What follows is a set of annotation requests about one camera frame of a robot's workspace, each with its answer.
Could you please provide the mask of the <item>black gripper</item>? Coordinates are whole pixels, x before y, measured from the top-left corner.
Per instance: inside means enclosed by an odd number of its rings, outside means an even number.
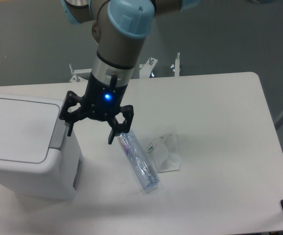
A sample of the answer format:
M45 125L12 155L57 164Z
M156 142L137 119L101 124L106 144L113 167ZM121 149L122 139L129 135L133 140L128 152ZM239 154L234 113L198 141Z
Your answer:
M85 118L108 122L111 127L108 144L112 144L115 136L128 133L134 117L134 107L120 106L126 89L127 85L110 87L91 74L82 97L68 91L59 114L59 119L68 127L67 136L71 136L74 124ZM122 114L124 118L122 123L116 118L118 114Z

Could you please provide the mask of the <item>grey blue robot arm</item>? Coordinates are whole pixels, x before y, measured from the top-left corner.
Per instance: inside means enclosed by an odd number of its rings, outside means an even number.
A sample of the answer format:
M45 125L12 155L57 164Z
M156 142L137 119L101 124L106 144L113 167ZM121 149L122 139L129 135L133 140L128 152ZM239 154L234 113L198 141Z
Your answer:
M128 133L132 105L122 106L153 19L198 4L196 0L64 0L61 2L73 24L92 22L92 35L98 44L94 64L83 96L68 91L59 118L70 136L76 122L89 118L111 127L108 142Z

